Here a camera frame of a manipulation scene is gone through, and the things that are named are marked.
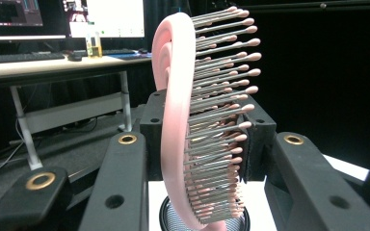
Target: screw hole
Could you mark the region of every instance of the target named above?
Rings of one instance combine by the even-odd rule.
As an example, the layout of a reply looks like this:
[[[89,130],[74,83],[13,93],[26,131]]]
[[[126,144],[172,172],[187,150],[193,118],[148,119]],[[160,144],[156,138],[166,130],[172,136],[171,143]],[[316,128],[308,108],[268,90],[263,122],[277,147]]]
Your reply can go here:
[[[129,142],[129,141],[133,141],[133,138],[131,138],[131,137],[123,137],[122,140],[125,141],[125,142]]]
[[[335,207],[340,209],[349,209],[350,203],[347,202],[344,198],[338,195],[330,196],[330,203],[333,204]]]
[[[112,195],[106,199],[106,206],[109,209],[117,209],[124,203],[124,197],[121,195]]]
[[[46,175],[43,175],[43,176],[40,176],[40,177],[36,178],[32,183],[34,185],[41,185],[41,184],[43,184],[44,182],[46,182],[48,180],[49,180],[49,177],[46,176]]]

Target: brush bristle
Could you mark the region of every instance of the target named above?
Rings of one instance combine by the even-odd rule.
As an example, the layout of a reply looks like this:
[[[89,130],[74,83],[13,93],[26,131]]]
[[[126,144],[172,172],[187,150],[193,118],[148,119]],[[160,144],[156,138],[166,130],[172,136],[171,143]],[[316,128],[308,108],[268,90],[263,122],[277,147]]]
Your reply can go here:
[[[247,11],[231,8],[192,19],[197,28],[223,19],[248,15]],[[220,46],[220,43],[236,40],[237,35],[256,32],[257,28],[251,26],[253,22],[253,19],[248,18],[241,22],[198,29],[197,36],[223,28],[249,26],[247,29],[214,37],[197,38],[197,56],[258,45],[260,40],[253,38],[247,42],[237,41],[232,45]],[[246,64],[234,66],[236,63],[257,61],[260,58],[259,53],[248,55],[246,52],[238,52],[222,58],[204,57],[196,61],[189,130],[184,150],[184,180],[194,215],[202,224],[238,218],[244,212],[244,203],[239,197],[237,165],[243,161],[239,156],[243,152],[240,142],[247,139],[241,131],[249,129],[251,123],[237,124],[237,118],[253,110],[254,106],[249,104],[240,108],[235,101],[246,99],[247,94],[257,92],[257,87],[234,89],[249,84],[248,80],[240,78],[257,76],[260,70],[248,71],[250,67]]]

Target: pink hair brush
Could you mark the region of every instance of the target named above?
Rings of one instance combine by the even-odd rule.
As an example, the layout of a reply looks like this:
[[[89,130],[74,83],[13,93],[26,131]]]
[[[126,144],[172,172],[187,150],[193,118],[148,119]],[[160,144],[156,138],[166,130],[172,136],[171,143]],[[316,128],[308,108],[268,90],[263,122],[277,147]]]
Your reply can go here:
[[[254,33],[253,19],[211,26],[217,21],[245,18],[249,12],[236,9],[189,17],[176,13],[166,17],[154,36],[152,68],[157,90],[167,89],[161,137],[161,170],[171,204],[184,224],[194,230],[226,230],[224,220],[244,212],[239,197],[238,169],[242,158],[239,142],[247,136],[237,117],[254,108],[240,108],[237,100],[257,92],[245,90],[244,77],[257,76],[259,69],[246,64],[257,61],[259,53],[212,59],[210,54],[256,46],[258,38],[236,41],[237,35]],[[200,35],[227,28],[240,31],[213,37]]]

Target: black metal frame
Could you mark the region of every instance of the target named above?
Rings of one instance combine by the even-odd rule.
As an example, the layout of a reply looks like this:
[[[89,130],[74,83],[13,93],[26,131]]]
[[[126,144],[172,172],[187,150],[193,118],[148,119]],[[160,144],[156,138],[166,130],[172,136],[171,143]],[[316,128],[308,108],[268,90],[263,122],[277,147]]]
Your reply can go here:
[[[46,220],[55,220],[44,211],[52,211],[52,206],[59,204],[56,201],[63,201],[63,207],[56,208],[63,208],[64,214],[51,230],[148,230],[147,181],[162,180],[159,143],[164,102],[164,90],[149,97],[139,128],[134,126],[141,133],[112,137],[101,167],[85,169],[70,179],[58,177],[65,180],[54,185],[58,186],[56,193],[48,191],[52,196],[32,192],[30,196],[47,205],[40,211],[39,206],[29,207],[39,218],[45,217],[39,224],[37,219],[29,223],[36,226],[5,212],[12,200],[19,200],[7,193],[0,203],[0,230],[19,226],[41,230],[37,227]],[[362,182],[335,170],[311,140],[295,133],[276,133],[276,123],[257,102],[250,97],[244,103],[253,103],[255,110],[243,117],[253,126],[246,131],[250,138],[245,143],[246,161],[240,176],[245,181],[266,181],[265,193],[277,230],[370,230],[370,173]],[[34,173],[19,179],[10,192],[25,191],[24,182]],[[5,227],[2,218],[15,225]]]

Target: white desk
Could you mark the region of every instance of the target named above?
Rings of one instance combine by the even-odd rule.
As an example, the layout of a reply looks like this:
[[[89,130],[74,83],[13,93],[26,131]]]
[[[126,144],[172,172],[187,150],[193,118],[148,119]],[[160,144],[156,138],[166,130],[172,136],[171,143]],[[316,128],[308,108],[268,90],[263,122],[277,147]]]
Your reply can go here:
[[[64,59],[0,64],[0,87],[11,89],[17,118],[29,153],[30,168],[42,167],[32,139],[34,133],[119,109],[123,109],[125,115],[123,130],[131,131],[126,71],[144,64],[150,64],[150,58],[120,60],[105,56],[101,59],[83,58],[82,62],[70,62]],[[120,76],[121,92],[119,93],[28,114],[23,112],[17,92],[19,86],[92,78],[113,73],[118,73]]]

